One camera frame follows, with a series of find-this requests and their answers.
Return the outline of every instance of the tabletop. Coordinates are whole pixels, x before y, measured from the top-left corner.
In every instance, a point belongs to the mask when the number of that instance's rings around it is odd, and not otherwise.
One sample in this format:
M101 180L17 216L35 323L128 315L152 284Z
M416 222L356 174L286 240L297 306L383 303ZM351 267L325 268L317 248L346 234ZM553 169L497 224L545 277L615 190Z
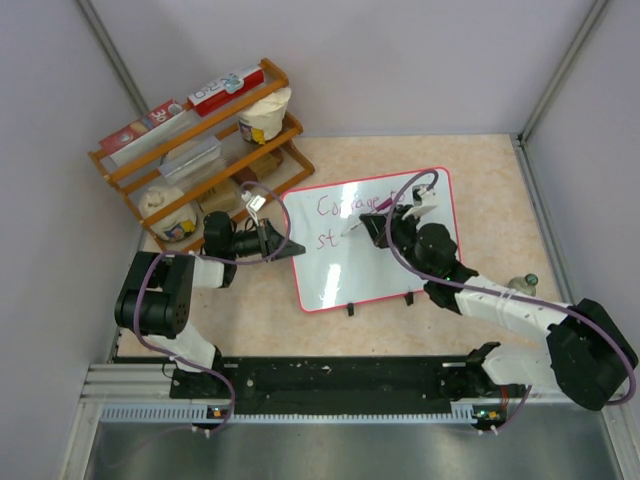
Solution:
M303 137L295 143L316 166L300 186L447 168L465 265L500 284L535 273L537 296L558 300L508 135ZM260 215L283 232L279 209L272 202ZM145 249L155 245L147 242ZM239 267L227 289L194 289L189 322L226 356L444 355L489 341L528 344L491 322L442 310L424 293L410 307L402 298L357 305L352 317L343 309L304 313L290 259ZM123 331L118 355L150 354Z

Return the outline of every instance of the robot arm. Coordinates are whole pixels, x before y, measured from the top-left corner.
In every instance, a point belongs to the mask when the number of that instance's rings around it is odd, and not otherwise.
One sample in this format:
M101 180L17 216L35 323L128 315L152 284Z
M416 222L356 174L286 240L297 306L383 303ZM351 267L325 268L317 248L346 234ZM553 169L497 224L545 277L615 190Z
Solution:
M402 205L392 213L391 233L398 252L422 273L480 290L428 281L424 290L429 298L441 308L497 323L538 345L515 348L488 344L482 368L490 379L496 385L557 388L579 405L600 410L627 378L622 361L604 339L574 317L549 308L548 302L545 306L545 302L498 285L464 266L456 258L457 245L444 225L428 223L418 228L423 211ZM374 245L388 248L384 231L387 214L365 214L360 219ZM502 295L488 295L482 288ZM514 295L532 303L514 301ZM601 305L588 299L577 305L556 305L592 320L615 341L632 366L637 366L635 352Z
M239 231L225 212L213 212L204 218L204 251L207 256L235 260L238 257L274 252L284 240L268 219L250 230ZM291 240L274 260L305 253L305 248ZM138 293L151 262L157 253L138 252L120 291L115 308L118 326L133 331L133 317ZM211 367L219 350L202 338L188 323L193 288L226 288L231 285L236 265L201 258L196 255L165 257L154 270L140 309L140 333L147 340L176 354L172 360L185 371L197 372L180 360Z

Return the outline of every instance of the aluminum frame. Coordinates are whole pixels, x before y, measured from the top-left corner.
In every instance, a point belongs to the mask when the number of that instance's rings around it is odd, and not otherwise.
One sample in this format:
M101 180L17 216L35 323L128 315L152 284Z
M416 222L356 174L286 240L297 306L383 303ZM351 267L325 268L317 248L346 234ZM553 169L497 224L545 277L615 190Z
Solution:
M107 61L112 66L114 74L129 97L134 109L138 113L144 114L148 111L147 104L91 0L74 1L94 33L96 41L104 51ZM544 114L553 103L558 91L562 88L564 80L571 72L578 55L585 48L588 40L606 14L610 3L610 0L596 0L593 2L591 10L584 19L545 92L532 111L523 131L519 135L512 136L513 148L551 264L556 286L561 298L568 302L574 302L577 298L576 284L570 276L561 245L554 233L550 210L540 190L535 162L531 160L526 142L535 133ZM136 246L140 247L141 243L142 235ZM111 342L112 348L109 360L112 360L116 354L118 339L119 333L116 333ZM170 374L172 368L175 367L166 367L168 374ZM160 369L161 365L159 364L104 364L90 366L65 454L63 469L58 477L60 480L84 478L105 403L198 403L198 401L192 400L170 399L168 396L171 386L170 379L166 378ZM463 399L460 403L466 403L467 401L471 400ZM529 401L533 403L563 403L568 400L566 397L546 395L544 391L539 391L534 393ZM218 403L215 399L206 401L209 404L212 402ZM624 478L626 480L640 480L640 435L635 426L630 408L628 405L608 407L603 410L603 417Z

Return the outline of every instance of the wooden shelf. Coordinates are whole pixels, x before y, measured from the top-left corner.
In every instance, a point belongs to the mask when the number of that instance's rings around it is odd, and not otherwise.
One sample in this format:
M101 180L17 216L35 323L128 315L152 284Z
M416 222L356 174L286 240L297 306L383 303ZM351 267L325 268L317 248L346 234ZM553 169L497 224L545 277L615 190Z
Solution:
M215 185L229 178L234 173L242 170L243 168L248 167L257 159L263 157L267 153L272 150L282 147L301 167L302 171L297 173L295 176L291 177L289 180L285 181L281 185L274 188L274 192L278 195L284 193L286 190L290 189L294 185L298 184L309 175L311 175L315 168L313 164L304 156L300 151L295 147L292 142L292 139L302 133L303 128L300 122L289 112L286 113L283 121L283 129L282 131L273 138L268 141L265 145L260 146L253 152L249 153L242 159L238 160L225 170L215 174L211 178L205 180L200 183L196 187L184 193L183 196L172 202L171 204L165 206L161 210L157 211L153 215L149 216L146 219L143 219L140 215L140 212L134 202L131 200L131 195L149 184L156 178L160 177L160 172L157 168L154 168L151 171L143 174L139 178L127 183L126 185L122 185L122 182L125 178L131 176L136 172L140 172L141 169L144 169L148 165L150 165L155 160L158 160L163 155L166 155L169 151L174 148L182 145L184 142L187 142L194 138L195 136L205 132L208 129L219 125L221 122L227 120L232 115L235 115L239 111L253 105L258 100L266 97L267 95L275 92L276 90L286 87L289 84L289 79L286 74L278 68L273 62L269 59L264 58L260 62L260 67L267 73L267 75L271 78L271 81L266 85L256 88L247 94L241 96L232 102L228 107L221 109L220 111L212 114L211 116L205 118L198 125L191 127L189 130L175 136L171 140L163 143L162 145L154 148L153 150L141 155L135 160L121 166L113 172L109 172L105 165L103 164L103 160L107 158L107 154L103 150L98 150L95 152L89 152L89 157L91 161L95 164L98 171L102 174L106 182L112 186L114 189L118 191L120 196L123 198L126 205L135 215L138 222L149 232L149 234L154 238L158 246L162 250L166 250L167 247L174 248L174 245L171 243L165 244L165 242L160 239L155 232L152 230L152 226L162 220L167 215L172 214L182 206L186 205L189 202L194 201L200 195L202 195L207 190L215 187ZM186 103L184 104L185 110L190 110L191 106ZM237 123L230 125L223 130L216 133L216 137L219 140L226 138L227 136L233 134L238 130ZM267 201L271 201L270 195L267 197ZM242 211L234 216L234 220L239 222L246 218L246 211ZM203 239L199 238L195 240L192 244L188 245L184 248L185 251L188 250L197 250L203 243Z

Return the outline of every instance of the purple cable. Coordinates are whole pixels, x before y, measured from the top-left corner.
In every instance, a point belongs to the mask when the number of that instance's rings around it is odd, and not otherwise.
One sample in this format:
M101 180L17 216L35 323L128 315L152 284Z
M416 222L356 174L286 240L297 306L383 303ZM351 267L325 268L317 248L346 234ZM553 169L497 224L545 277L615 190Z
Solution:
M389 208L389 212L387 213L387 222L385 224L385 233L386 233L386 236L387 236L387 243L389 244L389 249L391 250L391 253L395 257L395 259L398 261L398 263L400 263L400 265L402 265L405 269L407 269L411 273L413 273L415 275L418 275L420 278L422 278L424 280L427 280L429 282L439 283L439 284L445 285L447 287L463 288L463 289L466 289L466 290L471 290L473 292L479 292L479 293L484 293L486 295L492 295L494 297L502 297L503 293L498 292L496 290L491 290L489 288L484 288L484 287L476 287L476 286L472 286L472 285L465 285L463 283L458 283L458 282L452 282L452 281L449 281L449 280L445 280L443 278L434 277L433 275L427 275L426 273L420 272L419 270L417 270L417 269L413 268L411 265L409 265L405 261L405 259L402 258L400 253L398 252L398 249L395 246L395 244L393 243L393 238L391 236L391 217L393 216L393 211L395 210L396 206L398 205L398 201L399 201L400 197L404 194L404 192L414 182L416 182L418 179L420 179L423 176L428 175L428 174L432 174L434 176L433 181L431 182L431 184L428 187L428 189L431 190L435 186L436 182L438 181L438 171L434 170L434 169L427 169L427 170L423 170L422 172L419 172L416 175L414 175L396 193L396 196L393 199L391 207ZM631 365L631 362L629 361L629 359L627 358L625 353L618 346L618 344L611 338L611 336L607 332L605 332L602 328L600 328L600 326L598 326L596 323L594 323L592 320L590 320L589 318L585 317L584 315L582 315L582 314L580 314L578 312L574 312L573 310L570 310L570 309L568 309L566 307L563 307L561 305L556 305L554 303L547 302L547 301L544 301L544 300L539 300L537 298L523 297L523 296L520 296L520 295L512 295L509 298L510 298L510 300L517 300L517 301L520 301L520 302L523 302L523 303L528 303L530 305L536 305L536 306L539 306L539 307L550 308L552 310L556 310L558 312L564 313L565 315L569 315L571 317L574 317L578 321L580 321L580 322L584 323L585 325L587 325L589 328L591 328L593 331L595 331L598 335L600 335L602 337L602 339L615 352L615 354L618 356L618 358L620 358L620 361L622 362L622 365L624 366L624 368L625 368L625 370L627 372L627 377L629 378L629 390L627 391L627 393L622 398L619 398L618 400L613 400L613 401L607 402L607 405L622 405L623 403L626 403L626 402L628 402L629 400L631 400L633 398L633 396L636 393L636 377L635 377L635 375L633 373L633 366ZM522 407L522 405L526 401L527 397L529 396L529 391L530 390L531 389L529 388L527 390L527 393L522 397L522 400L520 401L520 403L516 407L516 410L513 412L513 414L509 418L509 420L512 419L520 411L520 408ZM505 427L507 425L507 423L509 422L509 420L507 420L507 422L505 422L503 425L501 425L500 428Z
M532 388L531 385L529 385L527 387L527 389L524 392L524 395L522 396L522 399L520 400L518 405L516 405L516 408L513 410L511 415L509 415L509 417L507 417L507 419L505 420L505 422L502 425L500 425L499 427L496 427L496 432L497 433L500 433L502 430L504 430L506 428L506 426L509 423L511 423L513 421L513 419L516 418L518 416L518 414L522 411L522 407L524 407L524 403L527 401L527 399L529 398L529 394L531 393L531 388Z
M240 185L240 188L244 190L246 185L253 185L255 187L261 188L265 192L267 192L269 195L271 195L275 200L278 201L278 203L282 207L282 211L284 212L284 216L286 218L286 231L284 234L284 239L282 240L280 245L278 245L278 248L276 248L272 253L270 253L266 257L259 258L256 260L247 260L244 262L238 262L235 260L228 260L226 258L210 257L206 255L198 255L199 258L203 258L206 260L215 260L216 262L226 263L228 265L257 265L262 262L268 262L269 260L274 258L276 255L278 255L282 251L282 249L286 246L287 242L289 241L289 236L291 234L291 218L289 217L289 212L287 211L287 207L284 205L284 202L282 201L280 196L278 196L278 194L276 194L273 190L271 190L267 186L262 185L261 183L247 181L247 182L244 182L242 185ZM149 265L149 269L147 270L147 273L144 276L144 279L142 280L142 284L140 285L140 291L138 292L138 297L136 298L136 306L135 306L135 310L133 311L133 332L135 333L138 341L142 345L147 347L149 350L162 353L163 355L166 355L169 358L176 358L178 356L175 353L173 353L171 350L148 343L140 333L140 310L142 309L142 300L144 299L144 294L147 290L147 287L149 286L149 281L151 280L151 276L153 275L153 272L155 271L156 267L162 261L162 259L168 255L191 255L191 254L174 251L174 250L165 250L164 252L159 253L153 259L153 261L151 262L151 265ZM216 372L215 370L212 370L207 367L203 367L202 365L198 365L184 358L180 358L180 363L183 363L184 365L187 365L191 368L195 368L196 370L200 370L203 373L208 373L209 375L216 377L217 379L222 381L222 383L224 383L225 386L229 389L229 393L231 395L231 398L229 400L229 410L227 411L225 416L222 418L222 422L219 423L218 426L216 426L214 429L210 430L211 434L219 432L227 425L227 423L229 422L229 419L231 418L231 415L233 414L233 407L236 402L236 392L233 388L233 385L231 385L231 382L229 382L229 380L224 375ZM136 455L138 452L140 452L141 450L143 450L144 448L146 448L151 443L155 442L158 438L164 436L165 434L178 431L178 430L185 430L185 429L191 429L191 428L192 428L191 426L180 426L180 427L168 428L152 436L150 439L143 441L140 445L136 446L131 453L129 453L127 456L125 456L125 458L119 460L118 462L109 464L108 462L105 462L104 458L102 459L102 461L105 464L107 464L107 467L109 468L119 467L120 465L124 464L127 460L129 460L133 455Z

